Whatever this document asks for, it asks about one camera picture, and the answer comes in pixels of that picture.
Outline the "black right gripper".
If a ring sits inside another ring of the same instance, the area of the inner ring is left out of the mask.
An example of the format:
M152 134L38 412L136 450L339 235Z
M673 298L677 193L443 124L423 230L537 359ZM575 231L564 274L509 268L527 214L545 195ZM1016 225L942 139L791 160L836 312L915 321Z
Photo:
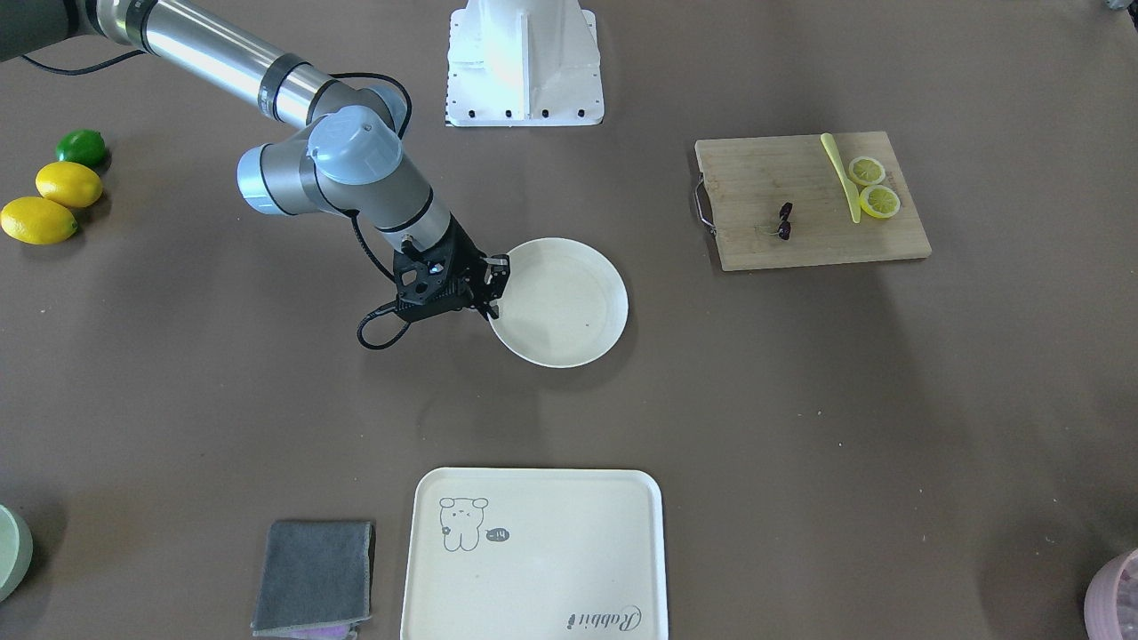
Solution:
M419 251L414 236L403 236L395 252L395 315L406 323L475 307L484 320L500 319L498 298L509 280L509 256L485 256L455 220L439 243Z

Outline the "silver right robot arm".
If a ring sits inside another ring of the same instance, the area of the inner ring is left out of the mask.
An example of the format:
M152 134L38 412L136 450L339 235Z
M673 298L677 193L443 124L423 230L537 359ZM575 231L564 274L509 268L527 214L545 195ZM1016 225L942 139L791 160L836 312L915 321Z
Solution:
M344 84L188 1L3 3L3 60L85 34L171 61L295 126L289 139L244 153L236 182L259 213L340 214L381 233L396 294L374 315L409 325L471 307L496 319L509 259L476 247L406 154L413 110L404 91Z

